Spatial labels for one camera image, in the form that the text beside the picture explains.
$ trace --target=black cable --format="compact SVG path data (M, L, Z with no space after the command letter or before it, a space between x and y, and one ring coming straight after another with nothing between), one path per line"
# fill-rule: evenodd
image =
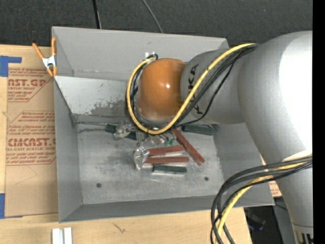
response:
M300 165L300 166L298 166L298 167L292 169L292 170L289 171L289 172L282 173L282 174L279 175L279 176L275 176L275 177L273 177L273 178L263 179L263 180L258 181L258 182L250 183L250 184L248 184L248 185L245 185L245 186L241 187L240 189L238 189L238 190L235 191L234 193L232 193L232 194L229 196L229 198L227 199L227 201L225 202L225 204L222 206L222 209L221 209L220 211L218 211L218 215L217 215L217 217L215 218L215 220L214 220L213 223L212 223L212 228L211 228L211 232L210 232L210 241L211 241L211 243L214 243L214 241L213 241L213 235L212 235L213 232L214 232L214 233L215 233L215 236L216 236L216 238L217 238L217 240L218 240L218 242L219 242L219 244L223 244L223 241L221 240L221 238L220 238L220 236L219 236L217 230L214 230L214 228L216 228L216 223L217 223L217 221L220 219L220 217L222 216L222 213L223 213L223 211L225 210L225 208L227 207L227 205L230 203L230 201L232 200L232 198L233 198L233 197L234 197L234 196L235 196L239 191L241 191L241 190L244 189L244 188L251 187L251 186L253 186L253 185L259 185L259 184L262 184L262 183L265 183L265 182L268 182L268 181L274 181L274 180L278 180L278 179L281 179L281 178L287 177L287 176L289 176L289 175L291 175L291 174L297 173L297 172L299 172L300 170L307 169L307 168L309 168L309 167L312 167L312 161L311 161L311 162L308 162L308 163L306 163L306 164Z
M101 20L100 20L100 14L99 14L98 9L97 9L96 0L92 0L92 5L93 5L93 10L95 12L97 29L102 29L102 24L101 24Z
M259 171L259 170L265 170L265 169L273 169L273 168L279 168L282 167L283 165L292 165L292 164L297 164L297 163L301 163L301 162L308 162L311 161L312 157L306 157L306 158L301 158L301 159L297 159L297 160L291 160L291 161L286 161L286 162L278 162L278 163L274 163L274 164L270 164L270 165L262 165L262 166L257 166L257 167L253 167L253 168L249 168L246 169L244 171L241 171L233 176L231 176L229 179L227 179L223 185L221 186L217 196L215 197L213 203L212 203L212 208L211 208L211 220L214 219L215 217L215 208L217 206L217 210L220 210L220 204L221 204L221 197L222 194L227 191L228 189L230 189L232 186L239 184L241 182L247 181L247 180L251 180L254 178L257 178L259 176L266 176L266 175L275 175L276 173L272 173L270 174L269 172L262 172L262 173L255 173L255 174L251 174L248 175L250 173L253 173L255 171ZM226 233L226 235L228 236L228 230L226 228L226 225L224 226L224 231Z
M145 0L142 0L142 2L143 2L144 5L147 7L147 9L148 9L149 13L151 14L153 20L154 20L155 23L157 24L157 26L158 26L160 32L163 34L164 31L163 31L163 29L160 27L160 24L158 23L158 20L157 20L156 17L154 16L154 14L153 14L153 12L151 11L150 7L148 6L147 2L146 2Z
M225 61L222 62L222 64L218 67L218 69L214 72L213 76L208 80L208 82L204 85L204 87L201 89L200 93L195 97L195 99L192 101L192 103L190 104L190 106L187 108L187 110L182 114L182 116L178 119L177 124L174 126L174 128L177 127L181 127L181 126L185 126L185 125L189 125L195 122L200 121L209 111L212 102L215 98L215 96L218 94L219 90L221 89L223 83L225 82L226 78L228 77L228 75L230 74L230 71L232 70L236 60L238 60L239 58L241 58L242 56L250 53L252 50L254 50L258 45L251 45L251 46L247 46L242 48L240 51L235 51L234 53L232 53ZM227 72L227 74L225 75L225 77L222 79L220 85L218 86L218 88L216 89L216 91L214 92L203 116L201 116L200 118L193 120L193 121L189 121L187 123L183 123L183 124L179 124L192 110L193 108L198 104L199 100L202 98L202 96L204 95L204 93L210 88L210 86L214 83L214 81L229 67L229 71Z

